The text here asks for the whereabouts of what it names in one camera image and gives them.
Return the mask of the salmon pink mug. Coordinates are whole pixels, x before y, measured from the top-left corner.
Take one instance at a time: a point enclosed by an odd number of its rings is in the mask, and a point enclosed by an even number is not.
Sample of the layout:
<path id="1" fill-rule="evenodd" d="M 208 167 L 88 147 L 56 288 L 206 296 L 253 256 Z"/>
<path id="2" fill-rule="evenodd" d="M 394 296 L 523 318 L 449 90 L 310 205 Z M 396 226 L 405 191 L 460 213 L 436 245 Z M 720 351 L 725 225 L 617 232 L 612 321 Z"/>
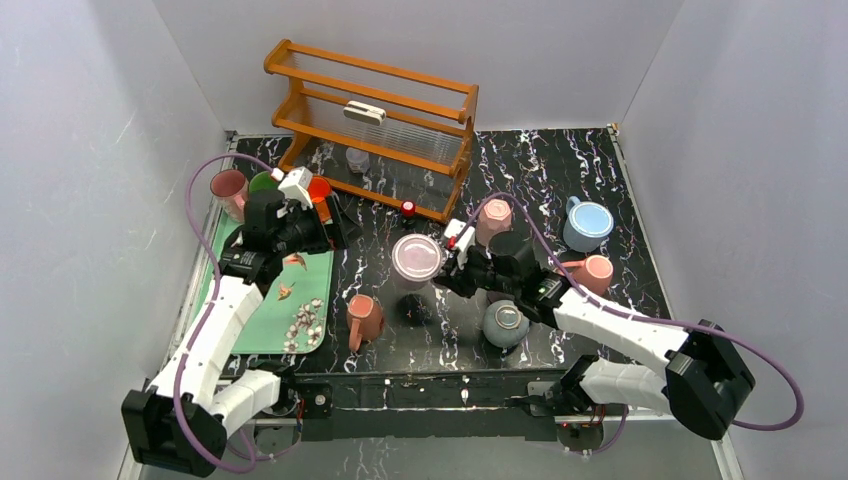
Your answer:
<path id="1" fill-rule="evenodd" d="M 385 328 L 385 317 L 381 304 L 373 297 L 356 294 L 347 305 L 347 324 L 349 327 L 348 346 L 351 352 L 358 352 L 365 342 L 379 338 Z"/>

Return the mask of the pale pink faceted mug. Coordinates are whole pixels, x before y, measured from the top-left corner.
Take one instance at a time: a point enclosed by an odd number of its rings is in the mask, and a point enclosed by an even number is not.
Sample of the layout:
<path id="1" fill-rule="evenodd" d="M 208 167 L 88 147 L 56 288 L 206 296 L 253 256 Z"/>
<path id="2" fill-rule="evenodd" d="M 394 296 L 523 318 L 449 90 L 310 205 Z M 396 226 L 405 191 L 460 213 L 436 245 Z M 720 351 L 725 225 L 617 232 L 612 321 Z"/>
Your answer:
<path id="1" fill-rule="evenodd" d="M 487 201 L 483 205 L 475 225 L 476 243 L 487 247 L 494 235 L 509 231 L 511 224 L 512 208 L 507 201 L 502 199 Z"/>

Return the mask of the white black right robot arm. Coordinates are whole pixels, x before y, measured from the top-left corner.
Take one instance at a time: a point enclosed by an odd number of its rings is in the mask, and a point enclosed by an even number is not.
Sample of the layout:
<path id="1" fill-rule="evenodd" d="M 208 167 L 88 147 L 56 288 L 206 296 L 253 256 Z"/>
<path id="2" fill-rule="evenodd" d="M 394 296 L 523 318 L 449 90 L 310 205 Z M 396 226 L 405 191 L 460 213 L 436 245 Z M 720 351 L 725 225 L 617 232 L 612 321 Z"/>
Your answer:
<path id="1" fill-rule="evenodd" d="M 489 254 L 463 226 L 454 222 L 445 230 L 445 259 L 434 283 L 463 297 L 479 290 L 503 295 L 523 319 L 589 338 L 631 360 L 582 356 L 549 393 L 549 405 L 573 412 L 602 404 L 648 408 L 702 438 L 724 437 L 755 379 L 720 328 L 708 321 L 690 327 L 641 322 L 638 312 L 543 267 L 514 233 L 497 234 Z"/>

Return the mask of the grey blue mug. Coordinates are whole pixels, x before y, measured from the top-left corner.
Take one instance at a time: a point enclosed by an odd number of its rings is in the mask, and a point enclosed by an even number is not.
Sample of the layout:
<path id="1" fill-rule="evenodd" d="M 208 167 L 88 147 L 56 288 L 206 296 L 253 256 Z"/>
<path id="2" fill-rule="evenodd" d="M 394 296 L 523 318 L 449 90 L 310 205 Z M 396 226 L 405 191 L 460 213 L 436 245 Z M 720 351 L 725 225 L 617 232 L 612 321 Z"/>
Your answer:
<path id="1" fill-rule="evenodd" d="M 484 312 L 484 337 L 498 348 L 511 349 L 517 346 L 528 334 L 529 327 L 529 319 L 511 300 L 494 302 Z"/>

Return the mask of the green floral tray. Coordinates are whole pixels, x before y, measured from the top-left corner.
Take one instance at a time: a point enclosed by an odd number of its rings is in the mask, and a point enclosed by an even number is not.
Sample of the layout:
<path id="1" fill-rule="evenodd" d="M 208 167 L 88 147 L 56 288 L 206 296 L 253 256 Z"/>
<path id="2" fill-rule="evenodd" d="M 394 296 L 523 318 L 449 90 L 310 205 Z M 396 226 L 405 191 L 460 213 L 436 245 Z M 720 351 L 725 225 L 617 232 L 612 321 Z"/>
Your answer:
<path id="1" fill-rule="evenodd" d="M 212 350 L 219 339 L 232 345 L 233 354 L 299 355 L 316 350 L 328 331 L 332 260 L 331 252 L 286 257 L 262 303 L 257 305 L 255 296 L 248 298 L 249 317 L 233 315 L 248 287 L 240 279 L 222 279 L 213 296 L 214 273 L 208 265 L 196 316 L 200 318 L 209 303 L 214 307 L 190 352 Z"/>

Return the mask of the clear glass cup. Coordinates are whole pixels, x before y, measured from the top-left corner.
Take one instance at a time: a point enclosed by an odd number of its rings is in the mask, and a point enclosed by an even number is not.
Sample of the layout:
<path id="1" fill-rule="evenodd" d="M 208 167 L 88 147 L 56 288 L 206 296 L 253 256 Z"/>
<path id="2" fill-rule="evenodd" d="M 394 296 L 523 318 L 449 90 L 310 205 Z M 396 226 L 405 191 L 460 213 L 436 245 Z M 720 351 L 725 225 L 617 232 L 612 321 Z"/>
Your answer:
<path id="1" fill-rule="evenodd" d="M 348 147 L 345 151 L 348 169 L 357 175 L 364 175 L 370 169 L 370 154 L 366 151 Z"/>

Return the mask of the small pink cup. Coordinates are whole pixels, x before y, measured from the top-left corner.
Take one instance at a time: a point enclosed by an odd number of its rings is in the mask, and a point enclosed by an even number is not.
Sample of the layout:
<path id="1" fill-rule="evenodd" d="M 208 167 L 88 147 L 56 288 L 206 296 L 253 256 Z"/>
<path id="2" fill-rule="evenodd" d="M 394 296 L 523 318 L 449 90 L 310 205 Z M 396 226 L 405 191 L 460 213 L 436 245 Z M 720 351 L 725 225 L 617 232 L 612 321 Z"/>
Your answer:
<path id="1" fill-rule="evenodd" d="M 572 278 L 590 292 L 603 296 L 612 283 L 614 266 L 603 255 L 590 255 L 582 260 L 567 261 L 563 267 Z"/>

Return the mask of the pink ghost pattern mug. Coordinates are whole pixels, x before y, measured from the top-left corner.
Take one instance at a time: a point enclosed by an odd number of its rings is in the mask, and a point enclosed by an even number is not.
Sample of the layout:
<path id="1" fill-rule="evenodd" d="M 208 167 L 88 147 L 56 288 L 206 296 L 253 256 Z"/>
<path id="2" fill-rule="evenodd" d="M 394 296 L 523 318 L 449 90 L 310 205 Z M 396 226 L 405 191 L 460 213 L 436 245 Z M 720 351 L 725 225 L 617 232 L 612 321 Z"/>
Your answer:
<path id="1" fill-rule="evenodd" d="M 244 222 L 249 182 L 237 169 L 222 170 L 210 181 L 210 191 L 222 210 L 235 222 Z"/>

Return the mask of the orange mug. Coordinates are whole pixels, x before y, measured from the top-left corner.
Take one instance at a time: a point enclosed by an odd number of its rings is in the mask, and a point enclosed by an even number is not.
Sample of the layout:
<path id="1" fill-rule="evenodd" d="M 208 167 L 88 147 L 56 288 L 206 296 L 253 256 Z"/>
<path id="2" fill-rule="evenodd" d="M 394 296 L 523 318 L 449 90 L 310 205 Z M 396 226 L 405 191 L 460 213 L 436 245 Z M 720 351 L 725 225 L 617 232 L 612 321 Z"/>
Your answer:
<path id="1" fill-rule="evenodd" d="M 319 215 L 322 223 L 331 220 L 331 213 L 328 207 L 327 199 L 333 193 L 329 182 L 321 176 L 313 176 L 308 187 L 314 209 Z"/>

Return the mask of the light blue mug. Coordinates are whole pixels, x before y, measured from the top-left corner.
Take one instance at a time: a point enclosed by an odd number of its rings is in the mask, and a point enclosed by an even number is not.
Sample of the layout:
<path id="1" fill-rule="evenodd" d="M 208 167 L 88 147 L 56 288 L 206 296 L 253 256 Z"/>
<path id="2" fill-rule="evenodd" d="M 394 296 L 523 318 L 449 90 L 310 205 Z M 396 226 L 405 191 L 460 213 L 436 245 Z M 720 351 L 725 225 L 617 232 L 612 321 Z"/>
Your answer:
<path id="1" fill-rule="evenodd" d="M 593 252 L 609 237 L 613 227 L 614 218 L 603 205 L 576 196 L 568 198 L 562 237 L 569 249 Z"/>

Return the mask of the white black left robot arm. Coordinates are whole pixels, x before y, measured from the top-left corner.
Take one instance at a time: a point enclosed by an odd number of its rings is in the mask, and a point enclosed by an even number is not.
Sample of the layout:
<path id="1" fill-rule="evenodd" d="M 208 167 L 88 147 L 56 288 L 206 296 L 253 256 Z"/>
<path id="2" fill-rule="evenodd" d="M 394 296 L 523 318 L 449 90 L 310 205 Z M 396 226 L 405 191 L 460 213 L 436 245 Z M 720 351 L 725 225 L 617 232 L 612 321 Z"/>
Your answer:
<path id="1" fill-rule="evenodd" d="M 224 462 L 231 436 L 261 410 L 279 404 L 286 373 L 280 366 L 247 370 L 217 388 L 233 346 L 293 254 L 347 248 L 362 233 L 337 194 L 301 202 L 261 190 L 244 207 L 244 222 L 213 255 L 204 305 L 165 367 L 121 405 L 136 462 L 205 478 L 216 469 L 246 473 L 252 464 Z"/>

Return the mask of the white clip on rack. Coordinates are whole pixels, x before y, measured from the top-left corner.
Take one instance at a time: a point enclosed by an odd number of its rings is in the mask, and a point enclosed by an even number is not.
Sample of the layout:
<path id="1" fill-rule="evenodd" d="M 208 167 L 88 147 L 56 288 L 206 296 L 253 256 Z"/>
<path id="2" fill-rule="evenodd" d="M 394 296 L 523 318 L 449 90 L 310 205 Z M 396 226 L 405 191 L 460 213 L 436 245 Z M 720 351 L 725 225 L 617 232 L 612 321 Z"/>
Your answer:
<path id="1" fill-rule="evenodd" d="M 343 114 L 348 119 L 375 126 L 380 126 L 387 118 L 384 109 L 354 100 L 347 102 Z"/>

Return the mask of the black table front rail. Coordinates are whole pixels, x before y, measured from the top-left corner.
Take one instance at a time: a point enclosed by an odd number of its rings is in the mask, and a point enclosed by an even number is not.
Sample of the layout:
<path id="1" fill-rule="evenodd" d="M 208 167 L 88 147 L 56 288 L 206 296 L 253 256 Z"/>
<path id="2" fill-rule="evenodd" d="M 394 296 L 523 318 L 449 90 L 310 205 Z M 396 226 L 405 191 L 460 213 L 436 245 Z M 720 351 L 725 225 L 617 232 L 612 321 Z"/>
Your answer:
<path id="1" fill-rule="evenodd" d="M 523 397 L 559 370 L 297 374 L 308 442 L 360 438 L 520 437 L 554 441 L 556 423 Z"/>

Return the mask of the red black button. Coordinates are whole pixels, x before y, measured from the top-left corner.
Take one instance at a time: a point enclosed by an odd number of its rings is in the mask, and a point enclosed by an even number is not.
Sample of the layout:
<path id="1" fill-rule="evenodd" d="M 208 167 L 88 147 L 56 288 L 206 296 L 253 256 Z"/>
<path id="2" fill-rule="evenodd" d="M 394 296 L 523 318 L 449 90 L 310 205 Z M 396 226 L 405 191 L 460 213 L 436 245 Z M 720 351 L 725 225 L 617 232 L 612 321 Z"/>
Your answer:
<path id="1" fill-rule="evenodd" d="M 417 221 L 416 204 L 412 201 L 404 201 L 400 206 L 401 225 L 405 230 L 412 231 Z"/>

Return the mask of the mauve mug white logo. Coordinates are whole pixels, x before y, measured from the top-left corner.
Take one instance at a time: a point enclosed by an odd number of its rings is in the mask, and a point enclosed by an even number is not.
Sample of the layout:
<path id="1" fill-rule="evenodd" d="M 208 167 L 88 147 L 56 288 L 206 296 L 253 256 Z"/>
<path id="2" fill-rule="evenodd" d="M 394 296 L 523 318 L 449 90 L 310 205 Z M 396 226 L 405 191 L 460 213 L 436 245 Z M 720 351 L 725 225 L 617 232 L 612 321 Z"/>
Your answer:
<path id="1" fill-rule="evenodd" d="M 423 234 L 408 234 L 393 246 L 392 275 L 398 288 L 407 291 L 425 287 L 444 263 L 442 246 Z"/>

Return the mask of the green mug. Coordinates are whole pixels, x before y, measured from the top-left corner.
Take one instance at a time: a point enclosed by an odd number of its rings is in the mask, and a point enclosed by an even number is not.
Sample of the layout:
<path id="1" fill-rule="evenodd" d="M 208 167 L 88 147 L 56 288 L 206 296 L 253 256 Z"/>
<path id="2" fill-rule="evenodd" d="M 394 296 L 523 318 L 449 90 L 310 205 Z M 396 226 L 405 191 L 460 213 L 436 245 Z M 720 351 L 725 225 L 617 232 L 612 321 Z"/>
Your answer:
<path id="1" fill-rule="evenodd" d="M 253 176 L 248 184 L 248 194 L 252 197 L 257 192 L 277 190 L 279 181 L 269 172 L 260 172 Z"/>

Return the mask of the orange wooden rack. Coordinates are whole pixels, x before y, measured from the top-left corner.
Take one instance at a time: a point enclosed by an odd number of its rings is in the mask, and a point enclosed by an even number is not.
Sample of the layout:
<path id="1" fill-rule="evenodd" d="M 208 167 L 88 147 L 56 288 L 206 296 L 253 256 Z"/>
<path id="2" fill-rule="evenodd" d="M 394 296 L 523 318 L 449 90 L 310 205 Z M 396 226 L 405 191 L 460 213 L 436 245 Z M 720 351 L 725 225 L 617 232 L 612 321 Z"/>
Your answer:
<path id="1" fill-rule="evenodd" d="M 418 215 L 448 221 L 471 166 L 478 85 L 289 39 L 265 57 L 263 68 L 288 81 L 287 96 L 272 116 L 273 126 L 293 134 L 281 169 L 292 170 L 312 140 L 363 150 L 399 172 L 449 180 L 443 205 L 415 201 Z M 380 126 L 348 119 L 343 108 L 351 100 L 382 108 L 387 118 Z"/>

